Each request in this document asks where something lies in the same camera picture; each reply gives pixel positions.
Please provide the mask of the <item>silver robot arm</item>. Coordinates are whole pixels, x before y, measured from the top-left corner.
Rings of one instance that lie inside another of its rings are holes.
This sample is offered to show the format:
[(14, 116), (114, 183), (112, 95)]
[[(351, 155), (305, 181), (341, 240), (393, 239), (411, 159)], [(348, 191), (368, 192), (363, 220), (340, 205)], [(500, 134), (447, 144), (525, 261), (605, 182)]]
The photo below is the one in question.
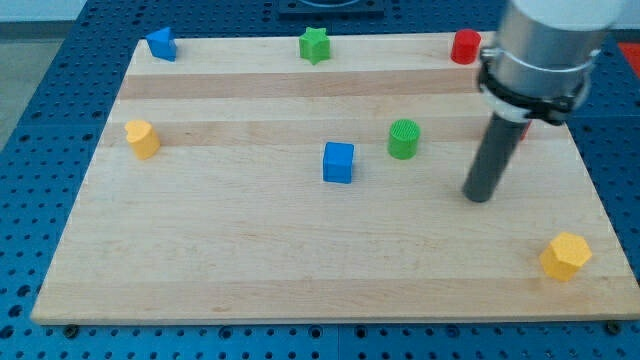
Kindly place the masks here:
[(478, 88), (492, 115), (557, 126), (586, 100), (590, 74), (624, 0), (509, 0), (480, 50)]

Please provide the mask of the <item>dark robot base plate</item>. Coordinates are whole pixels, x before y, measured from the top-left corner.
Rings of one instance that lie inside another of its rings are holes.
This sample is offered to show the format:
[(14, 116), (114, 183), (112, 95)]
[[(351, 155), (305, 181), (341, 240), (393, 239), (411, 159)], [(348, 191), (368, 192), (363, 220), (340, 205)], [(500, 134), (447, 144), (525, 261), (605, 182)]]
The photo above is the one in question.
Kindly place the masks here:
[(274, 0), (280, 17), (383, 15), (385, 0)]

